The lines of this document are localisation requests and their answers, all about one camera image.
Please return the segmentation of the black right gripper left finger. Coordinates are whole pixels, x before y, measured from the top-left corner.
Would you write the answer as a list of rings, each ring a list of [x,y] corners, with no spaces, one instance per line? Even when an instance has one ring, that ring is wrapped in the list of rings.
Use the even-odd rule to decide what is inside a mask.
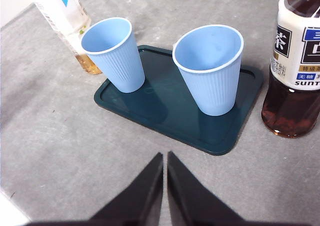
[[[145,223],[163,195],[163,155],[157,153],[132,183],[90,219],[106,223]]]

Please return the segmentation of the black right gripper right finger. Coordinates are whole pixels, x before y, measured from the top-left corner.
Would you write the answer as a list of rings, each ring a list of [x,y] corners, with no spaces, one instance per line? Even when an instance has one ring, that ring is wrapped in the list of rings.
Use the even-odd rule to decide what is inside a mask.
[[[185,223],[244,223],[172,152],[167,154],[167,188]]]

